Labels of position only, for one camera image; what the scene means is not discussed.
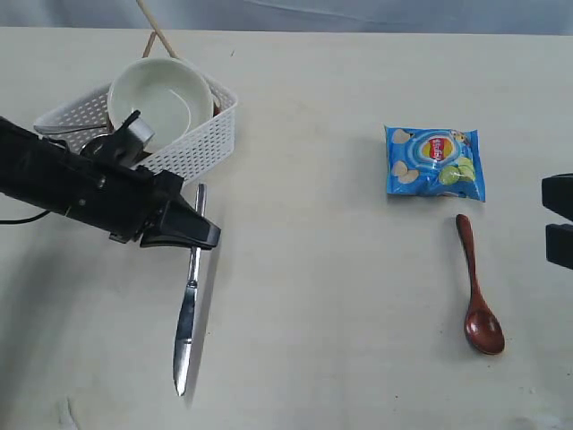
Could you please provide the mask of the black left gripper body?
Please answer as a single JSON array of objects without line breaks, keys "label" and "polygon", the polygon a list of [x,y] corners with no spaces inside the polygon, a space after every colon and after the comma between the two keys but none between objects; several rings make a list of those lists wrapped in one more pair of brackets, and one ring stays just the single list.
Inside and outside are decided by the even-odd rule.
[{"label": "black left gripper body", "polygon": [[68,175],[63,190],[70,200],[65,217],[104,230],[123,244],[155,225],[167,203],[179,198],[184,183],[168,170],[129,169],[77,154],[64,154],[62,168]]}]

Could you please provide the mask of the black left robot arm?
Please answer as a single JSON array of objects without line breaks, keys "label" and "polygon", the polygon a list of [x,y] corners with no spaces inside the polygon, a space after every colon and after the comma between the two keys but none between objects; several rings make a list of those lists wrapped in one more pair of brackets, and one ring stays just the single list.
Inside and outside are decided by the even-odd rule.
[{"label": "black left robot arm", "polygon": [[1,192],[142,247],[210,250],[220,229],[181,195],[184,180],[167,170],[131,168],[152,135],[140,114],[73,152],[63,140],[40,137],[1,121]]}]

